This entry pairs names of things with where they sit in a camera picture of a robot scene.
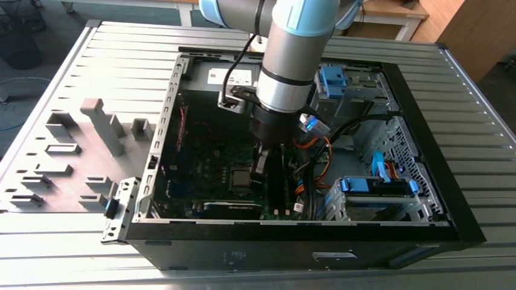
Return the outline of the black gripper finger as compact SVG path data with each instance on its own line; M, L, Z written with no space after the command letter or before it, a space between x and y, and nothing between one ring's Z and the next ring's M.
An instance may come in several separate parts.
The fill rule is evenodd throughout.
M253 158L252 158L252 166L249 171L250 181L252 183L262 183L265 178L265 163L268 158L269 150L262 145L262 143L257 143L253 147Z

